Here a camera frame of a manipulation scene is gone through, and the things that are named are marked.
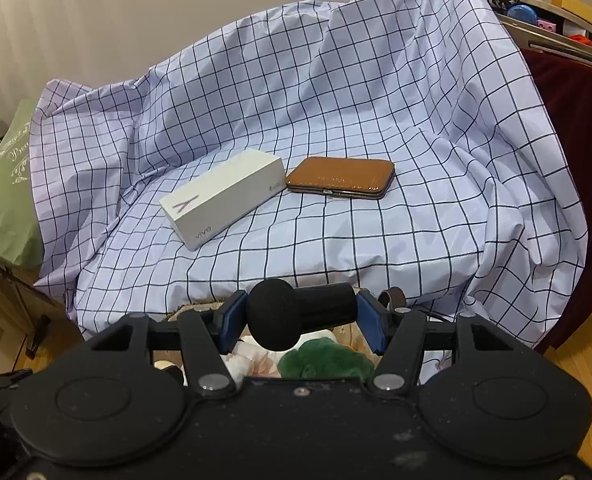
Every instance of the black cylindrical object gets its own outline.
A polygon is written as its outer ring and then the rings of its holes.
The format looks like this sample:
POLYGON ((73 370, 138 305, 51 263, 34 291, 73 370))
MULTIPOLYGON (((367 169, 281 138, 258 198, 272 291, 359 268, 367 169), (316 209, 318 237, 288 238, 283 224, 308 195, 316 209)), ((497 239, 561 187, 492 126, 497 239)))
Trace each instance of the black cylindrical object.
POLYGON ((258 344, 288 350, 301 334, 351 323, 357 316, 356 295, 349 283, 293 288, 270 278, 247 298, 247 325, 258 344))

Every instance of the blue round object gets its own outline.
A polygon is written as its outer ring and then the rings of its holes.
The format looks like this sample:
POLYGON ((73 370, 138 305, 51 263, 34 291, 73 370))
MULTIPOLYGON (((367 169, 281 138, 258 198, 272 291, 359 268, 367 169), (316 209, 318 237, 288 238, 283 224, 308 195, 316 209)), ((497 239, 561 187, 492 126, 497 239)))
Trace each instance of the blue round object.
POLYGON ((519 20, 529 25, 536 25, 538 22, 538 15, 536 11, 525 4, 514 5, 507 10, 507 16, 514 20, 519 20))

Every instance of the yellow box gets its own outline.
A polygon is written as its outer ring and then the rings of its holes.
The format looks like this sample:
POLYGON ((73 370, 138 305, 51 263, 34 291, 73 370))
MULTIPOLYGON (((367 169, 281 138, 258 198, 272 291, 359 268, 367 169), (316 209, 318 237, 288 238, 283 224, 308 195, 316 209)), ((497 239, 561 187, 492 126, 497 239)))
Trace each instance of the yellow box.
POLYGON ((561 9, 568 10, 592 25, 592 7, 580 0, 551 0, 551 3, 561 9))

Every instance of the green object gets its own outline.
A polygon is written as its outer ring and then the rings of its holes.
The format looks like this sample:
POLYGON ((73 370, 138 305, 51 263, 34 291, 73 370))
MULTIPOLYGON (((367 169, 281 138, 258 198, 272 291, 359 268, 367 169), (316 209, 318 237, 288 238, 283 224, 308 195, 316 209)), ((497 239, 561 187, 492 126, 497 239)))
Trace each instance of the green object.
POLYGON ((0 262, 33 269, 44 246, 29 174, 29 125, 36 100, 23 99, 0 143, 0 262))
POLYGON ((367 356, 322 337, 287 352, 278 363, 278 371, 283 379, 359 377, 366 381, 374 365, 367 356))

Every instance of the green plush toy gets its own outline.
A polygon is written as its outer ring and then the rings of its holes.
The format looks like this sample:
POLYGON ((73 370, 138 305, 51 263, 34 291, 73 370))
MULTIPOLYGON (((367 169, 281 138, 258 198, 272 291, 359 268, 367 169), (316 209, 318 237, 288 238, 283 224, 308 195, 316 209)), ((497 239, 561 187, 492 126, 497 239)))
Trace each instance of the green plush toy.
POLYGON ((365 355, 322 337, 287 352, 278 363, 278 371, 283 379, 359 377, 366 381, 374 365, 365 355))

